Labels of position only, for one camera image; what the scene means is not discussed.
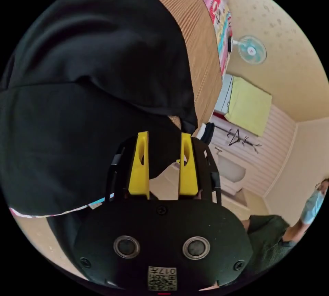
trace white cabinet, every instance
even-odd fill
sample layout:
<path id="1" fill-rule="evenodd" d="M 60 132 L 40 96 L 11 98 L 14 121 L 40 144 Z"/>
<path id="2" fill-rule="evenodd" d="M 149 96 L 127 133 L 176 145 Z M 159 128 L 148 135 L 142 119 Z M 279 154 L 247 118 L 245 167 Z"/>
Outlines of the white cabinet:
<path id="1" fill-rule="evenodd" d="M 233 76 L 224 75 L 223 85 L 220 91 L 218 100 L 215 105 L 215 110 L 225 115 L 229 112 L 230 99 L 232 94 Z"/>

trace blue face mask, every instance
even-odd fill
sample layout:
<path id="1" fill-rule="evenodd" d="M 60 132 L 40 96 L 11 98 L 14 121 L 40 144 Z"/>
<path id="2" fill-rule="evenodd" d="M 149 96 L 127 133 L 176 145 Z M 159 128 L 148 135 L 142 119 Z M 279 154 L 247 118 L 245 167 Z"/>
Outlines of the blue face mask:
<path id="1" fill-rule="evenodd" d="M 311 224 L 315 219 L 325 196 L 319 191 L 315 190 L 312 196 L 307 200 L 301 215 L 301 221 L 304 224 Z"/>

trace beige wall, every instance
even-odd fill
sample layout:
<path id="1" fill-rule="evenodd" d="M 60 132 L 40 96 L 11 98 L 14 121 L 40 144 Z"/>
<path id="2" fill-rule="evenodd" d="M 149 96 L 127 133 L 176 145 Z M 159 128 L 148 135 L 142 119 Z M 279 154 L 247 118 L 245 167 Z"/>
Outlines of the beige wall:
<path id="1" fill-rule="evenodd" d="M 295 121 L 329 116 L 329 84 L 313 46 L 294 20 L 273 0 L 229 0 L 235 40 L 259 38 L 267 59 L 244 62 L 237 48 L 227 73 L 241 76 L 272 94 L 273 104 Z"/>
<path id="2" fill-rule="evenodd" d="M 265 200 L 273 214 L 294 224 L 316 183 L 329 176 L 329 117 L 298 124 L 289 159 Z"/>

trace black fabric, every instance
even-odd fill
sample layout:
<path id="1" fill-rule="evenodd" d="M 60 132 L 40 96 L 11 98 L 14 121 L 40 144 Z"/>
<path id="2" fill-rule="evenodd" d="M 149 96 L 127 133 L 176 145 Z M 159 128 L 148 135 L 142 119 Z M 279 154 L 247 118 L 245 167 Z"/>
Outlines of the black fabric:
<path id="1" fill-rule="evenodd" d="M 180 155 L 168 117 L 117 100 L 90 82 L 13 88 L 1 109 L 1 186 L 22 214 L 53 215 L 105 196 L 119 145 L 149 131 L 149 174 Z"/>
<path id="2" fill-rule="evenodd" d="M 23 36 L 0 89 L 82 77 L 197 128 L 185 41 L 159 0 L 57 0 Z"/>
<path id="3" fill-rule="evenodd" d="M 159 0 L 57 0 L 0 80 L 0 185 L 22 214 L 104 197 L 120 143 L 149 131 L 150 178 L 197 127 L 184 38 Z"/>
<path id="4" fill-rule="evenodd" d="M 214 134 L 215 124 L 214 123 L 207 123 L 205 132 L 201 137 L 201 141 L 204 142 L 206 145 L 209 145 Z"/>

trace colorful quilt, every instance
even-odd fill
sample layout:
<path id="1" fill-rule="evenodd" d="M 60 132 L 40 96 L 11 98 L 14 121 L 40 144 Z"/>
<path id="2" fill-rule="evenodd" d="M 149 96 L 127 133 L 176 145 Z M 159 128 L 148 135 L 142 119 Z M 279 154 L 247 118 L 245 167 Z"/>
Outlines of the colorful quilt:
<path id="1" fill-rule="evenodd" d="M 221 75 L 226 73 L 229 62 L 228 38 L 232 36 L 231 12 L 227 0 L 203 0 L 211 17 L 217 40 Z"/>

